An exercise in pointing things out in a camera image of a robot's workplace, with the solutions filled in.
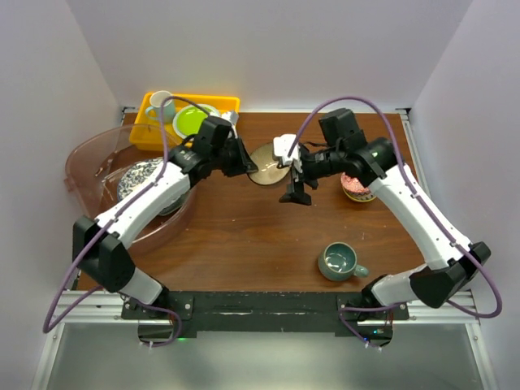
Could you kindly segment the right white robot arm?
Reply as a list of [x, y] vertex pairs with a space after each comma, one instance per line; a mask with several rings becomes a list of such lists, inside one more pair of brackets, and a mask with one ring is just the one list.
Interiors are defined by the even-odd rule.
[[460, 233], [440, 212], [384, 137], [367, 141], [354, 113], [342, 108], [323, 115], [319, 126], [326, 148], [309, 151], [294, 134], [274, 139], [274, 157], [290, 167], [291, 182], [282, 202], [310, 205], [306, 185], [346, 174], [370, 190], [394, 214], [424, 257], [424, 265], [397, 275], [383, 275], [362, 290], [362, 310], [381, 319], [391, 305], [419, 300], [439, 308], [465, 287], [490, 258], [483, 242]]

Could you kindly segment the green rim lettered plate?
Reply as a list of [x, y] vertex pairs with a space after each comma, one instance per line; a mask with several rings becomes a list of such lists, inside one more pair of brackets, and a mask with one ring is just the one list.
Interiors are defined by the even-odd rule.
[[187, 201], [190, 192], [186, 192], [177, 199], [175, 199], [169, 206], [164, 207], [159, 213], [158, 216], [167, 216], [174, 214], [177, 212]]

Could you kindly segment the dark floral plate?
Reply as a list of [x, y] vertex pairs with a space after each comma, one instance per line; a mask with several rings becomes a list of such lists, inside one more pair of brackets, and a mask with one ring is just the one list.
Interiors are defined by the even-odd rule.
[[163, 165], [161, 158], [151, 158], [136, 162], [123, 174], [117, 185], [116, 194], [118, 201], [122, 201], [131, 194], [135, 188], [143, 184], [150, 176]]

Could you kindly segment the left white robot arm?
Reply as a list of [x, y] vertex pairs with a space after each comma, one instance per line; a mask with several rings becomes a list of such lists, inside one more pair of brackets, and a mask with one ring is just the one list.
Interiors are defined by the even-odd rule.
[[161, 318], [171, 308], [169, 291], [136, 266], [128, 251], [162, 209], [213, 171], [233, 177], [258, 169], [237, 134], [237, 118], [234, 111], [206, 117], [195, 135], [163, 148], [162, 164], [130, 195], [95, 219], [77, 219], [74, 266], [106, 291], [138, 301], [149, 318]]

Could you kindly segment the red patterned bowl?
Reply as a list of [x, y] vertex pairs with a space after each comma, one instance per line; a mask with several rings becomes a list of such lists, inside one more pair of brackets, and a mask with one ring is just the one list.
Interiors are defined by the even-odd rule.
[[340, 177], [340, 182], [343, 190], [353, 196], [364, 196], [371, 193], [371, 191], [364, 187], [361, 182], [354, 177], [343, 173]]

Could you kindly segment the cream patterned bowl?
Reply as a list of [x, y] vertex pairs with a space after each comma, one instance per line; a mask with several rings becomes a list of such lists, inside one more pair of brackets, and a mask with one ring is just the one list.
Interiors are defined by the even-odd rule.
[[278, 160], [274, 158], [273, 150], [273, 143], [270, 142], [259, 146], [250, 154], [257, 170], [248, 173], [247, 176], [257, 185], [277, 184], [289, 173], [289, 167], [278, 167]]

